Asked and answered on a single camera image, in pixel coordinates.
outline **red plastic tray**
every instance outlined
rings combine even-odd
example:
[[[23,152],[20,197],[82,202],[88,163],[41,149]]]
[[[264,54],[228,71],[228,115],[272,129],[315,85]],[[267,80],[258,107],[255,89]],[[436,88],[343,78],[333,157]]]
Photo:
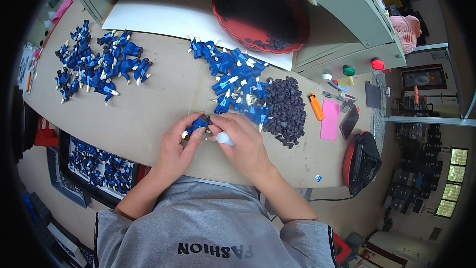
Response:
[[[309,39],[309,19],[302,8],[301,4],[298,0],[284,0],[288,6],[291,8],[294,14],[294,18],[296,19],[297,25],[297,39],[294,43],[287,46],[282,50],[271,50],[271,49],[264,49],[261,46],[254,45],[252,42],[254,40],[261,40],[263,43],[266,43],[266,39],[269,37],[266,36],[267,32],[257,28],[250,26],[248,24],[242,23],[232,18],[228,18],[228,21],[225,21],[223,17],[217,12],[215,8],[215,3],[217,0],[211,0],[211,6],[213,8],[213,14],[217,18],[218,23],[220,26],[228,32],[228,34],[236,39],[243,45],[246,45],[251,50],[254,51],[263,51],[263,52],[272,52],[274,54],[281,54],[281,53],[292,53],[301,49],[301,47],[307,42]],[[251,43],[245,41],[246,38],[251,39]]]

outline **smartphone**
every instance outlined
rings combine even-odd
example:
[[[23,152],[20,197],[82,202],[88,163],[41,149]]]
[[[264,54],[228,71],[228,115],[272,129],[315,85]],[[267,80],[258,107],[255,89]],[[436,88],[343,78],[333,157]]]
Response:
[[[344,121],[340,124],[340,132],[342,133],[342,136],[344,137],[345,140],[347,140],[350,136],[350,133],[352,133],[352,130],[356,126],[358,120],[358,111],[357,107],[354,104],[352,109],[347,113],[346,117],[344,118]]]

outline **person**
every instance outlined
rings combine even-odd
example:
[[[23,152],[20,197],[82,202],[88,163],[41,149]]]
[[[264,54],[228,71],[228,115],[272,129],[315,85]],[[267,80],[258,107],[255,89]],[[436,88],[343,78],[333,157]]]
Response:
[[[335,267],[332,229],[271,164],[247,117],[210,116],[208,128],[214,135],[226,130],[235,146],[218,145],[255,187],[183,176],[205,128],[185,147],[181,134],[202,114],[180,118],[163,134],[157,164],[114,210],[97,213],[95,266]],[[281,231],[256,189],[283,222]]]

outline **workbench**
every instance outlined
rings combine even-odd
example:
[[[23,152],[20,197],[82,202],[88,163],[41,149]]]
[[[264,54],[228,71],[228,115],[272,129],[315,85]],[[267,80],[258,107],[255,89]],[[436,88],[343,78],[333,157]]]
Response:
[[[57,70],[62,69],[62,63],[54,52],[67,39],[70,40],[71,48],[74,42],[69,32],[81,26],[84,19],[91,20],[92,51],[102,52],[102,47],[96,44],[95,39],[106,31],[92,20],[79,0],[74,0],[51,32],[38,61],[30,93],[25,93],[23,98],[46,120],[72,136],[123,158],[152,166],[158,160],[160,135],[178,118],[195,111],[213,113],[216,103],[212,100],[217,96],[211,86],[216,81],[211,77],[204,59],[194,59],[192,54],[187,53],[189,40],[133,32],[131,41],[144,48],[141,58],[147,57],[153,62],[148,71],[152,76],[140,86],[136,86],[134,80],[127,85],[123,77],[114,78],[113,83],[120,95],[111,98],[108,106],[104,105],[104,95],[95,93],[93,88],[86,93],[86,86],[68,102],[61,104],[61,94],[55,90],[54,78]],[[322,104],[321,91],[337,94],[336,90],[327,84],[318,84],[298,73],[273,66],[266,68],[260,78],[265,81],[268,77],[276,79],[287,75],[297,79],[299,89],[303,92],[307,112],[304,125],[306,134],[299,139],[299,145],[288,149],[271,133],[262,132],[271,162],[295,188],[343,186],[342,163],[352,136],[344,140],[337,131],[336,141],[321,140],[321,122],[316,119],[307,99],[308,94],[315,92]],[[366,107],[364,88],[365,81],[372,81],[372,73],[354,78],[355,86],[348,93],[358,98],[356,105],[360,108],[360,119],[352,134],[370,130],[370,123],[374,121],[371,108]],[[339,124],[344,116],[345,113],[340,113]],[[249,184],[232,167],[215,142],[202,141],[185,175]],[[322,176],[320,182],[316,181],[316,175]]]

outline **orange lighter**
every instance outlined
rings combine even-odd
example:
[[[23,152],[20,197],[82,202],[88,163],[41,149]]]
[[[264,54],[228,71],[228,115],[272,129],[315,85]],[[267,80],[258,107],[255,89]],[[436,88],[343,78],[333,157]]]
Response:
[[[324,118],[324,113],[322,112],[321,105],[319,104],[318,99],[316,98],[316,94],[313,92],[309,94],[309,100],[311,101],[311,106],[314,109],[314,113],[316,113],[316,117],[318,120],[322,120]]]

